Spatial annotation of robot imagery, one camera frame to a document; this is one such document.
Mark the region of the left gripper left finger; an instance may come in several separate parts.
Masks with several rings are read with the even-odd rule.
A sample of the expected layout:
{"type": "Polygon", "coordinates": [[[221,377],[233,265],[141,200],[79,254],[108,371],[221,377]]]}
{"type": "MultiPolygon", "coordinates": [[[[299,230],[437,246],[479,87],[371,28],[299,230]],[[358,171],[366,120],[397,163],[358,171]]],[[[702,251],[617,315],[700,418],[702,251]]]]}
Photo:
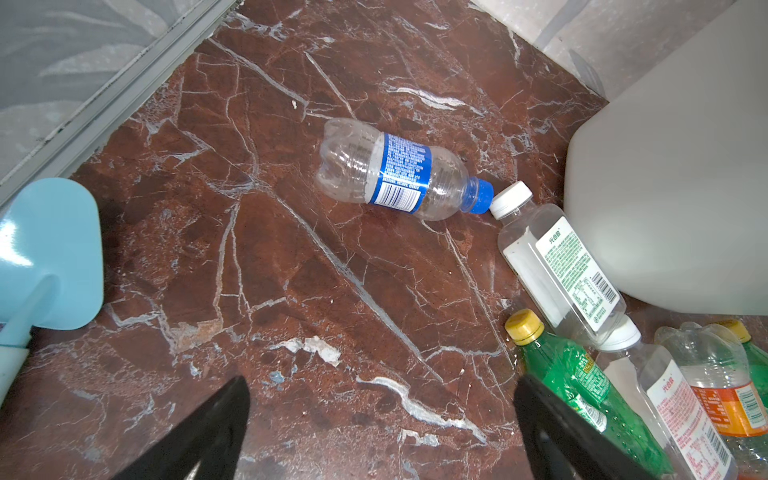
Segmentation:
{"type": "Polygon", "coordinates": [[[232,378],[115,477],[234,478],[247,430],[250,404],[251,396],[245,378],[232,378]]]}

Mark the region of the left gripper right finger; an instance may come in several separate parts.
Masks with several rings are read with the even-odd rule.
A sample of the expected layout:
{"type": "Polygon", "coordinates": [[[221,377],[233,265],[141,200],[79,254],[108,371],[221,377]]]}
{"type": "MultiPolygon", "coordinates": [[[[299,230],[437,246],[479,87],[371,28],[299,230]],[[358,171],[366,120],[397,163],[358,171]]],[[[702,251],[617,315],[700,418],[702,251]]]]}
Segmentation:
{"type": "Polygon", "coordinates": [[[535,377],[522,376],[513,404],[534,478],[652,477],[535,377]]]}

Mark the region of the small bottle blue label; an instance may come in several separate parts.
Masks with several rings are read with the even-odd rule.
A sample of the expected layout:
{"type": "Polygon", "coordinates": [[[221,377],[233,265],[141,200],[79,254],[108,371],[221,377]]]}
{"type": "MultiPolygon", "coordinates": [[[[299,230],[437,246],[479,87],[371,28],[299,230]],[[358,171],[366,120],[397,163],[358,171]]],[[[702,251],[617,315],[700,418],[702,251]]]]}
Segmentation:
{"type": "Polygon", "coordinates": [[[329,197],[441,221],[462,212],[484,214],[493,186],[469,174],[451,151],[381,132],[361,121],[333,118],[324,125],[315,180],[329,197]]]}

